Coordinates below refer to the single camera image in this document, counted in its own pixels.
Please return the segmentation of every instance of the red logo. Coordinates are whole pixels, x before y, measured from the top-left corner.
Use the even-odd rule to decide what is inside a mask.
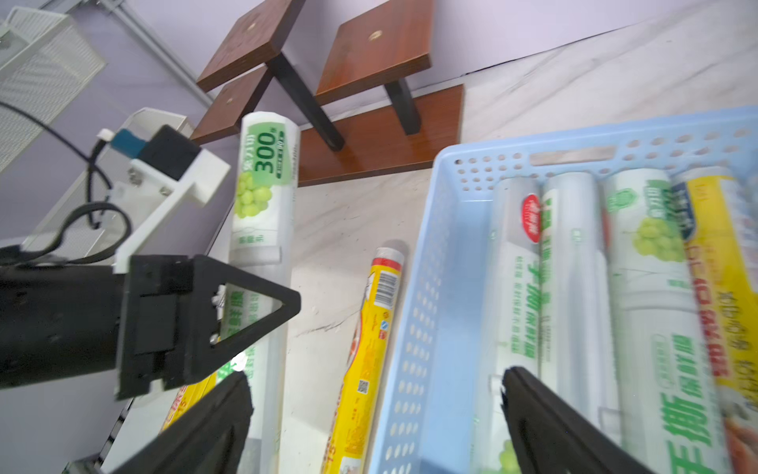
[[[540,241],[540,199],[534,194],[526,196],[522,204],[522,225],[529,240]]]

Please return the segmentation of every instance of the light blue plastic basket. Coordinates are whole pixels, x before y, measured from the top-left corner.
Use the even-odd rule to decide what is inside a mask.
[[[603,161],[535,166],[546,159]],[[468,473],[492,186],[507,177],[758,170],[758,107],[445,148],[434,161],[368,474]]]

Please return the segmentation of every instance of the barcode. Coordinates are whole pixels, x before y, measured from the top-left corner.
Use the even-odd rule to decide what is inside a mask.
[[[377,283],[377,296],[374,298],[374,305],[385,309],[392,309],[396,291],[397,275],[389,272],[379,272],[379,283]]]

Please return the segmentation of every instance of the black cable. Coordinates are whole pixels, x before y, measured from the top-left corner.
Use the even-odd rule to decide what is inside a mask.
[[[108,142],[105,140],[98,140],[95,146],[92,148],[92,152],[89,154],[89,162],[91,164],[95,164],[97,161],[98,156],[100,156],[100,152],[105,148],[105,145],[107,145]],[[105,196],[105,201],[110,200],[110,196]],[[84,187],[84,201],[89,203],[92,202],[92,167],[87,167],[87,178],[86,178],[86,184]],[[89,228],[93,230],[97,230],[100,228],[100,224],[102,223],[102,216],[105,214],[105,210],[100,211],[100,222],[95,222],[95,219],[92,217],[92,213],[90,212],[87,214],[87,224],[89,225]]]
[[[52,136],[58,139],[61,143],[63,143],[65,146],[67,146],[72,152],[74,152],[77,156],[79,156],[84,162],[87,164],[88,169],[91,168],[94,170],[95,173],[97,173],[100,178],[105,182],[105,187],[107,187],[109,190],[113,189],[113,183],[111,183],[111,180],[108,179],[107,176],[105,176],[105,173],[103,170],[96,165],[94,162],[91,162],[89,160],[89,157],[84,154],[84,152],[80,149],[78,149],[72,142],[66,140],[62,135],[60,135],[58,132],[53,130],[50,126],[48,126],[45,122],[39,120],[37,117],[34,117],[29,112],[26,112],[24,110],[21,110],[20,108],[16,107],[15,105],[8,104],[7,102],[3,102],[0,100],[0,107],[5,107],[8,110],[14,111],[17,114],[21,115],[22,117],[25,117],[27,120],[33,122],[35,125],[42,127],[50,133]]]
[[[23,262],[29,262],[30,260],[38,259],[41,256],[45,256],[50,252],[53,252],[57,248],[59,248],[63,244],[64,235],[66,233],[66,230],[79,219],[83,215],[89,215],[92,212],[100,211],[100,210],[107,210],[107,211],[114,211],[121,214],[121,217],[124,219],[124,235],[121,236],[121,238],[114,243],[113,245],[109,246],[108,248],[101,250],[100,252],[97,252],[94,255],[82,257],[80,259],[73,259],[69,260],[68,264],[72,265],[83,265],[87,263],[95,263],[99,262],[100,260],[105,260],[111,256],[113,256],[116,253],[116,249],[124,243],[124,241],[131,235],[132,233],[132,222],[129,220],[129,216],[126,212],[121,210],[120,207],[116,206],[115,204],[112,204],[110,202],[105,201],[95,201],[95,202],[88,202],[87,204],[82,204],[81,206],[77,207],[69,215],[66,216],[66,219],[63,221],[63,225],[60,229],[58,229],[58,234],[55,236],[55,239],[52,240],[51,243],[48,244],[47,247],[45,247],[42,250],[37,250],[36,252],[21,252],[19,259],[17,260],[17,263],[23,263]]]
[[[57,248],[59,248],[63,244],[64,234],[66,230],[79,218],[81,218],[83,215],[87,216],[87,221],[89,223],[89,226],[92,229],[98,229],[100,228],[100,222],[94,222],[94,219],[92,218],[92,214],[94,212],[100,211],[100,216],[102,217],[105,211],[114,211],[119,214],[121,214],[121,217],[124,219],[124,235],[121,236],[121,238],[114,243],[113,245],[109,246],[108,248],[101,250],[100,252],[97,252],[94,255],[82,257],[80,259],[73,259],[68,260],[67,264],[72,265],[85,265],[88,263],[95,263],[100,262],[101,260],[105,260],[111,256],[113,256],[116,253],[116,249],[131,235],[132,233],[132,222],[129,219],[129,216],[126,212],[124,212],[121,208],[116,206],[115,204],[111,204],[110,202],[107,202],[109,196],[106,196],[105,201],[92,201],[92,173],[97,173],[100,178],[103,180],[103,183],[105,184],[105,187],[107,187],[109,190],[113,189],[113,183],[111,180],[108,179],[108,176],[105,175],[105,172],[95,163],[98,156],[100,155],[100,152],[105,148],[105,145],[107,142],[105,140],[98,140],[98,142],[95,144],[95,146],[92,148],[92,153],[90,153],[90,156],[84,154],[80,149],[78,149],[73,143],[66,140],[62,135],[60,135],[57,131],[55,131],[53,128],[39,120],[38,118],[34,117],[30,113],[21,110],[20,108],[16,107],[15,105],[8,104],[7,102],[3,102],[0,100],[0,107],[4,107],[10,111],[13,111],[22,117],[26,118],[27,120],[33,122],[35,125],[41,127],[43,130],[50,133],[52,136],[58,139],[61,143],[63,143],[65,146],[67,146],[71,151],[74,152],[75,155],[79,156],[81,159],[84,160],[84,162],[87,164],[87,182],[86,182],[86,188],[85,188],[85,194],[86,194],[86,204],[83,204],[77,208],[75,208],[73,211],[71,211],[67,216],[66,219],[63,222],[63,225],[58,230],[58,234],[55,236],[55,239],[44,249],[37,250],[36,252],[24,252],[21,251],[20,246],[8,246],[8,247],[2,247],[0,248],[0,265],[16,265],[19,263],[29,262],[34,259],[38,259],[42,256],[47,255],[50,252],[54,252]]]

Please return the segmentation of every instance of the black metal leg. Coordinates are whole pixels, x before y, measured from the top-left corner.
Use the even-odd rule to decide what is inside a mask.
[[[345,139],[342,138],[340,132],[337,131],[337,128],[331,123],[324,110],[316,102],[311,91],[308,90],[308,87],[300,79],[297,71],[295,71],[287,58],[284,57],[284,53],[279,53],[276,58],[271,59],[266,65],[274,74],[274,77],[279,80],[279,84],[290,94],[292,100],[300,108],[305,118],[311,122],[329,148],[335,152],[339,152],[345,146]]]
[[[411,90],[404,77],[394,82],[384,84],[387,95],[390,96],[392,106],[400,119],[402,129],[406,135],[413,135],[421,131],[421,116],[418,114],[416,104],[411,97]]]

